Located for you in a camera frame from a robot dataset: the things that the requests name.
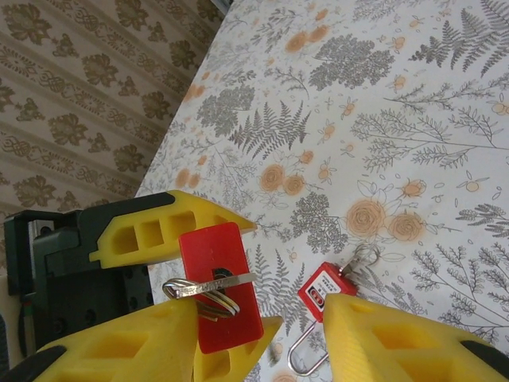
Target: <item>orange flower print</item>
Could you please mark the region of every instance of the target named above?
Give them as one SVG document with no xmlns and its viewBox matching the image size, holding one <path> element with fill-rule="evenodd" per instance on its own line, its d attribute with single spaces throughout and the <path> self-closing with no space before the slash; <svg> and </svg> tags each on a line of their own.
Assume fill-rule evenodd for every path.
<svg viewBox="0 0 509 382">
<path fill-rule="evenodd" d="M 276 342 L 274 344 L 274 353 L 277 356 L 281 356 L 283 354 L 283 344 L 281 342 Z"/>
<path fill-rule="evenodd" d="M 185 184 L 188 182 L 189 179 L 189 170 L 188 169 L 182 169 L 177 174 L 177 179 L 175 179 L 175 186 L 178 189 L 181 189 L 185 186 Z"/>
<path fill-rule="evenodd" d="M 289 196 L 295 196 L 302 191 L 304 188 L 305 181 L 304 178 L 300 175 L 293 175 L 291 177 L 287 177 L 283 181 L 283 189 L 285 190 L 285 193 Z"/>
<path fill-rule="evenodd" d="M 470 193 L 476 193 L 480 189 L 480 183 L 483 181 L 487 181 L 488 179 L 489 179 L 489 177 L 481 177 L 479 179 L 474 179 L 472 177 L 472 174 L 470 173 L 470 171 L 467 170 L 467 180 L 464 181 L 463 183 L 457 185 L 456 188 L 461 189 L 461 188 L 465 187 L 465 189 L 467 191 L 469 191 Z"/>
<path fill-rule="evenodd" d="M 302 153 L 302 155 L 299 157 L 299 162 L 303 165 L 308 165 L 313 160 L 313 156 L 314 154 L 312 151 L 304 151 L 304 153 Z"/>
<path fill-rule="evenodd" d="M 332 173 L 336 172 L 336 169 L 333 169 L 332 167 L 329 167 L 328 165 L 331 162 L 331 157 L 328 157 L 327 160 L 325 160 L 320 165 L 320 172 L 318 173 L 318 179 L 321 180 L 322 183 L 327 182 L 330 185 L 332 184 L 331 176 Z"/>
<path fill-rule="evenodd" d="M 441 10 L 440 12 L 438 12 L 438 14 L 440 14 L 443 18 L 446 18 L 453 14 L 453 11 L 450 8 L 447 8 L 445 10 Z"/>
<path fill-rule="evenodd" d="M 262 177 L 260 179 L 260 187 L 263 191 L 271 193 L 282 185 L 284 177 L 285 171 L 282 166 L 270 165 L 263 170 Z"/>
<path fill-rule="evenodd" d="M 195 173 L 191 176 L 191 179 L 189 179 L 188 186 L 192 189 L 196 188 L 196 186 L 200 183 L 200 175 L 198 173 Z"/>
<path fill-rule="evenodd" d="M 383 227 L 385 217 L 378 201 L 358 201 L 347 212 L 347 229 L 354 236 L 372 237 Z"/>
<path fill-rule="evenodd" d="M 291 372 L 279 372 L 274 375 L 272 382 L 297 382 L 297 377 Z"/>
<path fill-rule="evenodd" d="M 182 102 L 188 102 L 192 98 L 194 98 L 195 93 L 196 93 L 196 89 L 197 89 L 196 85 L 195 84 L 191 84 L 191 86 L 189 87 L 188 92 L 185 93 L 185 96 L 184 96 Z"/>
<path fill-rule="evenodd" d="M 328 14 L 328 10 L 327 9 L 321 10 L 320 12 L 317 13 L 317 16 L 315 17 L 315 20 L 316 21 L 323 20 L 325 18 L 325 16 L 327 16 L 327 14 Z"/>
<path fill-rule="evenodd" d="M 301 50 L 308 40 L 308 34 L 306 32 L 299 32 L 295 36 L 289 39 L 286 43 L 286 52 L 296 53 Z"/>
<path fill-rule="evenodd" d="M 399 51 L 401 49 L 403 49 L 403 46 L 405 46 L 405 38 L 404 37 L 398 37 L 398 38 L 392 37 L 392 42 L 389 42 L 387 44 L 392 46 L 392 49 L 396 53 L 399 53 Z"/>
<path fill-rule="evenodd" d="M 417 215 L 403 213 L 391 220 L 387 231 L 399 241 L 413 241 L 424 232 L 424 224 Z"/>
<path fill-rule="evenodd" d="M 394 92 L 403 89 L 406 83 L 406 78 L 403 76 L 396 76 L 394 78 Z"/>
<path fill-rule="evenodd" d="M 410 22 L 409 24 L 410 28 L 417 28 L 418 26 L 420 26 L 420 24 L 424 24 L 424 22 L 422 22 L 424 18 L 418 18 L 417 16 L 412 16 L 412 18 L 414 18 L 414 20 Z"/>
<path fill-rule="evenodd" d="M 327 32 L 328 32 L 328 26 L 326 26 L 326 25 L 319 26 L 314 31 L 311 32 L 311 34 L 309 35 L 308 41 L 309 42 L 318 42 L 322 38 L 325 37 Z"/>
<path fill-rule="evenodd" d="M 352 154 L 352 151 L 355 149 L 355 147 L 351 143 L 347 143 L 345 147 L 342 147 L 340 149 L 341 155 L 347 155 L 350 158 L 355 158 L 355 155 Z"/>
<path fill-rule="evenodd" d="M 353 112 L 353 110 L 356 108 L 356 102 L 357 99 L 348 97 L 347 104 L 340 106 L 341 109 L 344 109 L 343 114 L 341 114 L 341 119 L 348 117 Z"/>
<path fill-rule="evenodd" d="M 197 88 L 196 90 L 196 93 L 195 93 L 195 97 L 198 98 L 198 97 L 201 97 L 205 92 L 205 86 L 204 85 L 201 85 Z"/>
<path fill-rule="evenodd" d="M 336 127 L 334 126 L 334 122 L 330 122 L 328 119 L 326 119 L 325 127 L 318 131 L 320 134 L 323 134 L 322 138 L 320 139 L 320 141 L 318 141 L 318 143 L 328 141 L 331 138 L 332 134 L 334 134 L 335 130 Z"/>
<path fill-rule="evenodd" d="M 498 101 L 488 101 L 493 105 L 492 111 L 497 115 L 509 115 L 509 105 L 503 101 L 503 93 L 499 94 Z"/>
<path fill-rule="evenodd" d="M 286 252 L 288 252 L 289 261 L 291 261 L 292 263 L 299 257 L 298 254 L 293 249 L 292 250 L 287 249 Z"/>
<path fill-rule="evenodd" d="M 421 179 L 415 181 L 409 179 L 408 183 L 400 190 L 402 190 L 404 197 L 420 197 L 426 191 L 426 183 Z"/>
</svg>

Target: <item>table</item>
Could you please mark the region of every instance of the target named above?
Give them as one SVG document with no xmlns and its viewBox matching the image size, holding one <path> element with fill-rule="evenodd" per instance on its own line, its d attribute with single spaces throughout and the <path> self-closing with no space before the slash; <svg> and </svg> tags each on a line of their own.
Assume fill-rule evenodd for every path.
<svg viewBox="0 0 509 382">
<path fill-rule="evenodd" d="M 509 10 L 386 3 L 235 1 L 138 192 L 183 189 L 257 223 L 243 242 L 258 302 L 285 323 L 247 380 L 331 380 L 286 365 L 312 322 L 297 290 L 361 244 L 381 251 L 355 267 L 361 297 L 509 351 Z M 156 302 L 176 275 L 152 267 Z M 310 340 L 305 366 L 324 351 Z"/>
</svg>

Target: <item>patterned wallpaper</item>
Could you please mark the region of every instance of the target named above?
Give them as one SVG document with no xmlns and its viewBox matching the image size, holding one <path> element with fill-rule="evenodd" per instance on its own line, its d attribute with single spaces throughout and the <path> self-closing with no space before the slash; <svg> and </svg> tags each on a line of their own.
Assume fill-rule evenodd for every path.
<svg viewBox="0 0 509 382">
<path fill-rule="evenodd" d="M 222 16 L 209 0 L 39 0 L 2 2 L 0 20 L 3 220 L 132 197 Z"/>
</svg>

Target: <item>white label on padlock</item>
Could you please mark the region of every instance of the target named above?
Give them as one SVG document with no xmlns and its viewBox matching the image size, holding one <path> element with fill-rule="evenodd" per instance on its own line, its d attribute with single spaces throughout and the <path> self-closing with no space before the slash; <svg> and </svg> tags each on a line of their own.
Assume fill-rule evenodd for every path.
<svg viewBox="0 0 509 382">
<path fill-rule="evenodd" d="M 305 293 L 309 296 L 313 304 L 317 306 L 320 312 L 324 311 L 325 296 L 328 293 L 340 293 L 341 288 L 334 283 L 331 276 L 326 271 L 320 272 L 318 277 L 308 287 Z"/>
</svg>

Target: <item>padlock shackle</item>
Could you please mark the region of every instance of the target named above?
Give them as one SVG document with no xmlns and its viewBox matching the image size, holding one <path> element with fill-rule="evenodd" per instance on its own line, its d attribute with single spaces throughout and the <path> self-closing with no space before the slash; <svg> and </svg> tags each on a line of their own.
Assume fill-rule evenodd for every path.
<svg viewBox="0 0 509 382">
<path fill-rule="evenodd" d="M 326 360 L 328 359 L 328 353 L 326 353 L 320 360 L 318 360 L 318 362 L 316 364 L 314 364 L 311 367 L 311 369 L 301 370 L 301 371 L 297 370 L 297 368 L 295 367 L 295 365 L 292 362 L 293 352 L 305 340 L 305 338 L 308 337 L 309 334 L 315 329 L 316 324 L 317 324 L 316 321 L 313 324 L 311 324 L 311 326 L 305 330 L 305 332 L 295 341 L 295 343 L 292 346 L 290 346 L 290 348 L 288 350 L 288 367 L 292 372 L 294 372 L 298 376 L 310 376 L 311 374 L 314 373 L 315 370 L 317 370 L 321 366 L 321 364 L 326 362 Z"/>
</svg>

